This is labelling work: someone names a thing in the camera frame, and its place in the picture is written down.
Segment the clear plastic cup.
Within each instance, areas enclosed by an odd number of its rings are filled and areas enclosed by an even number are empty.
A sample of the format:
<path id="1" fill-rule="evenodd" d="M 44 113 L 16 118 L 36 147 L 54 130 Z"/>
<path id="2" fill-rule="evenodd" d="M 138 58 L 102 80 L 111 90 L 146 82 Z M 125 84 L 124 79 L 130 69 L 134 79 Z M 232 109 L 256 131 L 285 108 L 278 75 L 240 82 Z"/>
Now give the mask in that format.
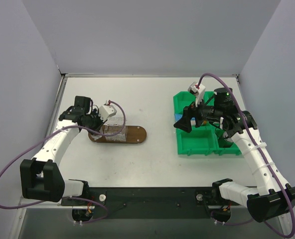
<path id="1" fill-rule="evenodd" d="M 102 136 L 100 134 L 96 134 L 96 133 L 89 133 L 89 137 L 93 141 L 96 141 L 96 140 L 102 138 Z"/>

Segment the clear acrylic organizer box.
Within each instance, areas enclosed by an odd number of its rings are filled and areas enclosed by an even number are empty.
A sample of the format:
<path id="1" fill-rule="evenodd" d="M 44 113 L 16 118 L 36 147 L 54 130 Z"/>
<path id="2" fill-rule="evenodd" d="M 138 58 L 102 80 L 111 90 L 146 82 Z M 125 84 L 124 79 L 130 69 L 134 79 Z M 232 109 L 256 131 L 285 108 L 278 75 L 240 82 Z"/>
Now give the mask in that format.
<path id="1" fill-rule="evenodd" d="M 126 142 L 127 141 L 127 126 L 123 125 L 123 118 L 120 117 L 112 117 L 107 120 L 107 122 L 104 124 L 104 134 L 114 134 L 116 132 L 120 132 L 113 136 L 106 136 L 105 139 L 107 142 L 112 143 L 120 143 L 120 142 Z"/>

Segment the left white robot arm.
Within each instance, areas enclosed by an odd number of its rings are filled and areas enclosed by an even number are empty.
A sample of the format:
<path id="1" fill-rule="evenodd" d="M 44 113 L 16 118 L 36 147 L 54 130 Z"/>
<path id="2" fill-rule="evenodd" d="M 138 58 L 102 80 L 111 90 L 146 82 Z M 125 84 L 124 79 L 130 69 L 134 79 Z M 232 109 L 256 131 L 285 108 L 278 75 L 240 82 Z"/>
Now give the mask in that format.
<path id="1" fill-rule="evenodd" d="M 85 181 L 64 179 L 60 173 L 60 162 L 79 132 L 99 132 L 108 118 L 117 110 L 106 102 L 97 109 L 92 108 L 89 97 L 76 96 L 74 104 L 60 116 L 53 136 L 46 140 L 42 149 L 31 160 L 20 164 L 22 195 L 26 199 L 58 202 L 62 198 L 72 197 L 79 205 L 90 200 L 90 192 Z"/>

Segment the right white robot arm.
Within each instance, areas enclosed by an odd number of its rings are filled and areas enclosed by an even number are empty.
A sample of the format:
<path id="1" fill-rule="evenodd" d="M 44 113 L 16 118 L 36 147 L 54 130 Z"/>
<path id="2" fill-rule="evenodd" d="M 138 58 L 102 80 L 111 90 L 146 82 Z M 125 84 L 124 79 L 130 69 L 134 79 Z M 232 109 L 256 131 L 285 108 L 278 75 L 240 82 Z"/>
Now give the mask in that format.
<path id="1" fill-rule="evenodd" d="M 224 179 L 212 184 L 216 198 L 230 200 L 246 207 L 256 222 L 292 213 L 295 206 L 295 187 L 282 176 L 266 150 L 255 120 L 248 111 L 242 111 L 231 88 L 214 91 L 214 104 L 207 105 L 203 96 L 205 87 L 192 84 L 188 91 L 194 101 L 183 108 L 182 117 L 174 127 L 186 133 L 192 131 L 191 120 L 196 127 L 203 121 L 213 122 L 227 134 L 244 156 L 256 181 L 255 188 L 248 188 Z"/>

